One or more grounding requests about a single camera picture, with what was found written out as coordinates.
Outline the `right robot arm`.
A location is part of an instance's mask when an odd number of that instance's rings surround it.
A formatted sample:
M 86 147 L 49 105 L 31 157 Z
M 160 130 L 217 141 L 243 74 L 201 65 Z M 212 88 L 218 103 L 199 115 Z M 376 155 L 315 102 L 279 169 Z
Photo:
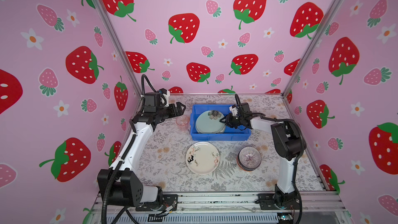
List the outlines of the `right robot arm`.
M 248 103 L 240 101 L 237 94 L 235 100 L 236 104 L 230 107 L 230 112 L 220 120 L 221 123 L 230 128 L 243 126 L 272 134 L 275 150 L 280 157 L 279 178 L 272 205 L 279 209 L 288 208 L 293 203 L 302 205 L 296 175 L 306 142 L 298 124 L 292 119 L 267 118 L 264 114 L 254 113 Z

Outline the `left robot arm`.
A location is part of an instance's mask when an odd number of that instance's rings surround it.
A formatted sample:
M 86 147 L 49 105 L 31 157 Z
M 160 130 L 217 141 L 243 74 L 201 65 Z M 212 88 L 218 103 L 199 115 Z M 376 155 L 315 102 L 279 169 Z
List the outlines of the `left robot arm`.
M 152 89 L 141 96 L 142 106 L 139 112 L 129 120 L 130 134 L 109 169 L 98 173 L 97 181 L 102 197 L 101 222 L 107 223 L 108 206 L 122 206 L 122 215 L 130 207 L 149 204 L 151 208 L 160 209 L 164 198 L 159 186 L 144 185 L 136 172 L 140 159 L 150 137 L 157 125 L 167 119 L 182 116 L 186 106 L 180 102 L 169 102 L 170 92 L 164 88 Z

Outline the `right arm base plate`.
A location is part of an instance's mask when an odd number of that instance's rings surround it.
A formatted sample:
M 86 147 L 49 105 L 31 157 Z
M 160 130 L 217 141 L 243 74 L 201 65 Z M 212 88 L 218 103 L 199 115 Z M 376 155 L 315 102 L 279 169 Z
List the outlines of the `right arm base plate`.
M 255 204 L 259 204 L 261 210 L 299 210 L 302 207 L 301 201 L 295 192 L 283 194 L 275 192 L 274 194 L 258 194 Z

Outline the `green flower pattern plate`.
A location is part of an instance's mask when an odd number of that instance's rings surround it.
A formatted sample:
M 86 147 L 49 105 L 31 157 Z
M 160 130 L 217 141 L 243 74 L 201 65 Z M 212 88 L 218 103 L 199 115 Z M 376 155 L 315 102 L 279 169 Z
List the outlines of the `green flower pattern plate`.
M 220 119 L 224 114 L 220 111 L 210 110 L 199 115 L 195 121 L 195 128 L 198 133 L 202 134 L 219 134 L 225 131 L 225 127 L 220 123 Z

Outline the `cream blossom pattern plate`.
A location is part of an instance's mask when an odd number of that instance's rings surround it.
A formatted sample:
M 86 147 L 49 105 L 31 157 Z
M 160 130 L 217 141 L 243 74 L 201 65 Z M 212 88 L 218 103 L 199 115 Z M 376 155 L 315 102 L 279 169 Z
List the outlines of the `cream blossom pattern plate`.
M 218 167 L 220 153 L 209 142 L 197 142 L 187 150 L 185 162 L 191 172 L 198 175 L 207 175 Z

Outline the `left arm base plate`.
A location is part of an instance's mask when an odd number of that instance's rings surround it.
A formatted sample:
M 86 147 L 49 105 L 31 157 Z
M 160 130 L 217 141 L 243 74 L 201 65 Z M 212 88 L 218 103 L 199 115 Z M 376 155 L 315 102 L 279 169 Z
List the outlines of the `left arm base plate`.
M 166 194 L 155 202 L 146 202 L 136 207 L 137 212 L 175 211 L 177 209 L 178 195 Z

